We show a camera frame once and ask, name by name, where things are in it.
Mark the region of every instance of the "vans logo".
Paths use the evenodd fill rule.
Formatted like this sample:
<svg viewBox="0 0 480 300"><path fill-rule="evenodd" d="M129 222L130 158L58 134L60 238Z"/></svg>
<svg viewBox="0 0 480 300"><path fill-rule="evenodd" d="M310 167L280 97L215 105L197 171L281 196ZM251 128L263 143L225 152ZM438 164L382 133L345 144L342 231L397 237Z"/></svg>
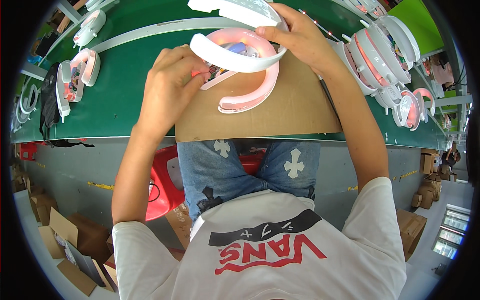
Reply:
<svg viewBox="0 0 480 300"><path fill-rule="evenodd" d="M254 228L226 233L212 232L208 244L214 247L226 246L218 249L219 263L223 266L215 269L215 274L219 275L225 270L240 272L257 265L278 268L292 263L301 264L304 244L306 247L303 249L309 248L318 258L326 258L307 236L291 234L303 232L320 220L322 218L316 213L306 209L298 216L278 223L263 223ZM273 239L281 233L284 234L280 239Z"/></svg>

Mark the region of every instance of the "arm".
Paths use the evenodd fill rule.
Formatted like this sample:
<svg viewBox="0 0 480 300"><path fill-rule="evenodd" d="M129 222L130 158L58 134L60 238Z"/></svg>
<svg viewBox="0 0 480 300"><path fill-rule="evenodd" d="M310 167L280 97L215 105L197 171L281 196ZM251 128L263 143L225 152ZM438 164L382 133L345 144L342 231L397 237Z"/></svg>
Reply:
<svg viewBox="0 0 480 300"><path fill-rule="evenodd" d="M77 3L74 4L73 8L77 11L82 6L84 6L85 3L87 3L87 0L79 0ZM65 28L67 28L69 23L70 23L69 17L64 16L62 21L60 22L59 26L57 27L58 33L62 33L65 30Z"/></svg>
<svg viewBox="0 0 480 300"><path fill-rule="evenodd" d="M192 70L201 73L184 84ZM114 225L126 221L145 223L155 150L209 76L208 67L189 47L163 49L158 55L148 72L140 117L132 129L115 182Z"/></svg>
<svg viewBox="0 0 480 300"><path fill-rule="evenodd" d="M285 18L290 32L258 27L256 33L288 48L325 80L342 123L359 192L370 180L388 177L385 142L355 78L307 16L284 4L270 5Z"/></svg>

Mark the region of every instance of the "hand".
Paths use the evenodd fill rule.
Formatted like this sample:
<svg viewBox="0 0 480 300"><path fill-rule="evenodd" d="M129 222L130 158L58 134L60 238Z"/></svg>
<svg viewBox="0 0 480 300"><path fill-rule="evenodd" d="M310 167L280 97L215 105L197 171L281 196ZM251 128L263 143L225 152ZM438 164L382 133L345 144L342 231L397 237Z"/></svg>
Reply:
<svg viewBox="0 0 480 300"><path fill-rule="evenodd" d="M188 81L192 70L200 73ZM148 71L142 109L135 126L148 138L160 142L209 77L209 68L190 47L163 49Z"/></svg>
<svg viewBox="0 0 480 300"><path fill-rule="evenodd" d="M58 33L62 33L65 30L65 28L67 28L69 23L70 23L70 19L67 16L64 16L62 21L57 27Z"/></svg>
<svg viewBox="0 0 480 300"><path fill-rule="evenodd" d="M290 31L262 26L255 30L256 34L286 47L299 60L308 64L315 73L323 77L325 73L332 70L348 72L340 57L308 16L285 4L269 4L284 17Z"/></svg>

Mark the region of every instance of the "white t-shirt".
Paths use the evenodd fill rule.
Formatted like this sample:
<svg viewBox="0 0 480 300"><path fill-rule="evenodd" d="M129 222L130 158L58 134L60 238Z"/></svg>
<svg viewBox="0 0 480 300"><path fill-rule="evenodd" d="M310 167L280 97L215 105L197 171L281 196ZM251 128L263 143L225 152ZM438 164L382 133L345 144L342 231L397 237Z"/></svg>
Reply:
<svg viewBox="0 0 480 300"><path fill-rule="evenodd" d="M390 180L365 185L342 232L304 201L263 191L211 208L180 262L144 224L116 224L120 298L397 299L407 275Z"/></svg>

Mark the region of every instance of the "yellow tape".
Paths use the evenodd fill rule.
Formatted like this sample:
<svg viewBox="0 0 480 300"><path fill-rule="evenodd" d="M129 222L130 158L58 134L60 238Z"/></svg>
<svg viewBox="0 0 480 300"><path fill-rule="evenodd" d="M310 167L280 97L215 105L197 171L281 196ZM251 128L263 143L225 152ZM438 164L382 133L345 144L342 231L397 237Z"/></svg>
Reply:
<svg viewBox="0 0 480 300"><path fill-rule="evenodd" d="M101 188L101 189L105 189L105 190L113 190L113 188L115 187L114 185L105 185L105 184L98 184L98 183L93 183L91 181L87 182L88 185L93 185L93 186L96 186L98 188Z"/></svg>

